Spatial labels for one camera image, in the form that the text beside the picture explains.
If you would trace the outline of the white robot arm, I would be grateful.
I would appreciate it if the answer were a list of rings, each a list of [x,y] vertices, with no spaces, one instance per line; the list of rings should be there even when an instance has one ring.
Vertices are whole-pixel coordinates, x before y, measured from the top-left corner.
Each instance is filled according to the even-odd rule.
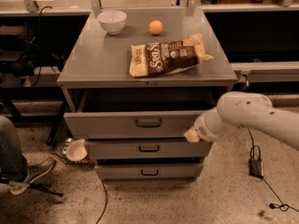
[[[201,139],[215,142],[239,127],[265,133],[299,150],[299,114],[274,108],[270,99],[259,93],[224,93],[216,106],[200,115],[184,136],[191,143]]]

